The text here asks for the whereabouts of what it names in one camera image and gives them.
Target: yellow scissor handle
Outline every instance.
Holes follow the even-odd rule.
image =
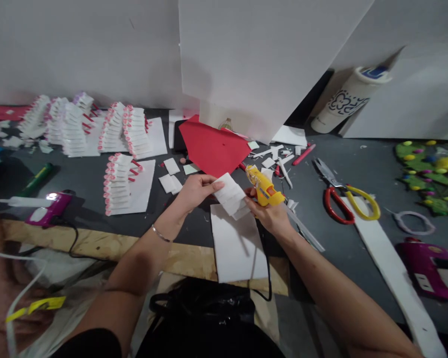
[[[375,199],[373,199],[370,195],[368,195],[365,191],[362,191],[360,189],[357,189],[356,187],[347,185],[347,189],[348,191],[345,192],[345,196],[348,198],[348,200],[350,201],[350,204],[352,205],[352,207],[354,208],[354,210],[357,212],[357,214],[363,219],[363,220],[378,220],[380,219],[380,207],[378,206],[377,202],[375,201]],[[372,216],[367,216],[365,215],[362,210],[360,209],[360,207],[358,206],[358,204],[355,202],[355,198],[353,197],[352,193],[350,192],[353,191],[354,193],[357,193],[358,195],[363,196],[365,199],[368,200],[368,202],[370,203],[370,206],[372,207],[372,211],[373,211],[373,215]]]

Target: wooden board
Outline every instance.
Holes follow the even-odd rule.
[[[44,230],[39,226],[27,225],[22,221],[2,220],[2,223],[5,229],[5,239],[10,241],[68,252],[75,239],[75,233],[69,227],[55,226]],[[79,237],[73,253],[116,262],[139,239],[134,236],[87,229],[78,229],[78,231]],[[270,257],[269,262],[272,291],[288,296],[289,261],[286,258]],[[211,281],[218,280],[214,249],[202,246],[173,243],[164,271]],[[266,278],[230,283],[269,291]]]

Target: hand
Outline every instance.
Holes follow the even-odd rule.
[[[277,206],[267,205],[263,207],[252,199],[256,197],[255,188],[247,188],[244,192],[247,195],[244,200],[250,211],[252,211],[267,231],[274,235],[276,239],[286,238],[295,233],[294,228],[290,224],[287,212],[283,207],[283,203]]]
[[[216,181],[216,178],[209,175],[189,176],[173,205],[177,205],[183,214],[190,213],[209,195],[224,187],[223,182],[214,183],[214,181]]]

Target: bracelet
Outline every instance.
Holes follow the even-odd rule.
[[[153,229],[153,231],[156,233],[156,235],[163,241],[169,242],[171,243],[171,240],[166,239],[163,235],[161,235],[161,233],[159,231],[156,230],[156,228],[154,227],[154,224],[151,225],[151,228]]]

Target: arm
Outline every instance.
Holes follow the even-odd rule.
[[[294,230],[283,204],[264,208],[250,198],[246,203],[282,246],[353,357],[421,357],[380,306]]]
[[[186,216],[224,183],[207,175],[190,176],[176,200],[154,223],[167,240],[179,234]],[[93,328],[106,328],[119,340],[123,357],[128,355],[131,337],[149,291],[168,257],[171,243],[149,229],[121,258],[111,274],[105,291],[92,303],[68,340]]]

